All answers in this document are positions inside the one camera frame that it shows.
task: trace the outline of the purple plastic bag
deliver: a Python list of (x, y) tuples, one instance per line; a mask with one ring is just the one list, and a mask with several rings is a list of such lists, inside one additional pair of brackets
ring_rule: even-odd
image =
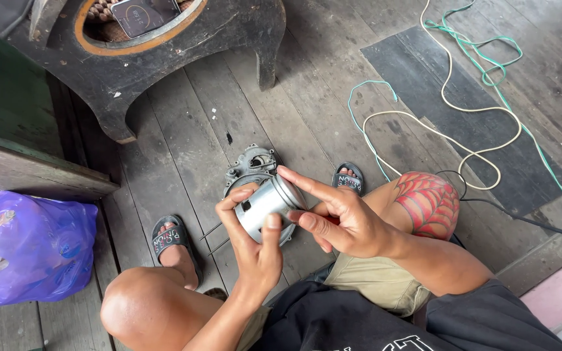
[(83, 289), (92, 271), (97, 211), (0, 191), (0, 305), (58, 301)]

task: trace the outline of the smartphone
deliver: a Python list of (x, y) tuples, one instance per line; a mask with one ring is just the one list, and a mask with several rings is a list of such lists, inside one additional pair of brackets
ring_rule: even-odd
[(179, 16), (175, 0), (124, 0), (112, 5), (114, 18), (131, 39), (154, 31)]

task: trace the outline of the metal engine part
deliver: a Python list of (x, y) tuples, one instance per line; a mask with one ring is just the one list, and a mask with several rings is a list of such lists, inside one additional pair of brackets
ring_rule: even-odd
[(274, 152), (275, 150), (260, 148), (257, 144), (249, 145), (238, 156), (238, 161), (225, 172), (227, 186), (223, 191), (224, 195), (227, 196), (229, 191), (246, 183), (256, 182), (261, 185), (264, 180), (270, 179), (270, 173), (277, 169)]
[(307, 210), (307, 203), (299, 190), (277, 174), (264, 180), (248, 199), (235, 207), (235, 214), (248, 235), (261, 243), (263, 221), (270, 213), (278, 213), (283, 219), (279, 246), (291, 239), (296, 225), (288, 218), (291, 210)]

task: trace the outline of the hand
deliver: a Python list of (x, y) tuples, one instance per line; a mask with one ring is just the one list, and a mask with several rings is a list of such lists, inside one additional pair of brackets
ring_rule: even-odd
[[(351, 188), (334, 188), (304, 177), (282, 165), (277, 173), (322, 202), (304, 212), (299, 225), (314, 235), (326, 252), (332, 247), (359, 258), (386, 255), (392, 227), (385, 223)], [(336, 226), (323, 218), (339, 217)]]
[(239, 295), (251, 307), (259, 307), (281, 277), (283, 255), (279, 248), (282, 221), (279, 214), (269, 214), (261, 228), (262, 243), (244, 230), (234, 207), (253, 195), (254, 187), (242, 186), (231, 191), (216, 204), (216, 213), (229, 233), (240, 275), (232, 294)]

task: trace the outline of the knee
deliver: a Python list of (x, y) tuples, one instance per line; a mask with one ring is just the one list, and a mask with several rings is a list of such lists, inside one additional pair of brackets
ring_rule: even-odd
[(448, 240), (457, 225), (459, 194), (448, 181), (426, 172), (407, 172), (396, 182), (395, 202), (409, 213), (412, 234)]
[(157, 277), (153, 268), (130, 268), (118, 275), (106, 288), (101, 304), (101, 322), (105, 330), (119, 337), (135, 332), (136, 323), (144, 311), (145, 301), (154, 298)]

